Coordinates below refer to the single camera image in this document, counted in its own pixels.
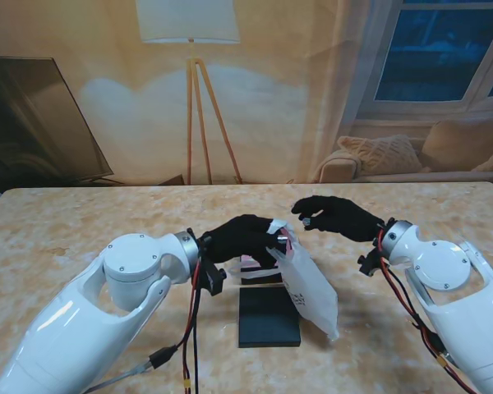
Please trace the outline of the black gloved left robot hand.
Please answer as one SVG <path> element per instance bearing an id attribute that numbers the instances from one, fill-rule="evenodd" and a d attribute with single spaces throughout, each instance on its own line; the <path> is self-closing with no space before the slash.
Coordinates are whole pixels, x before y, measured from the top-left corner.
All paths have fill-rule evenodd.
<path id="1" fill-rule="evenodd" d="M 272 268 L 276 260 L 268 249 L 284 253 L 276 234 L 269 234 L 272 219 L 254 214 L 237 216 L 211 231 L 206 231 L 198 240 L 205 256 L 213 263 L 226 263 L 243 255 L 252 257 L 262 268 Z"/>

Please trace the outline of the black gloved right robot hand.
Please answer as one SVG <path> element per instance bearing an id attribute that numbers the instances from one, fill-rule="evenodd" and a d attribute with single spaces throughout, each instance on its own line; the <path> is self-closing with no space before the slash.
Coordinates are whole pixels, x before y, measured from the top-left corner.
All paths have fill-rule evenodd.
<path id="1" fill-rule="evenodd" d="M 355 242 L 371 242 L 385 226 L 383 219 L 361 208 L 350 199 L 313 195 L 298 200 L 291 212 L 300 221 L 308 220 L 306 231 L 340 234 Z"/>

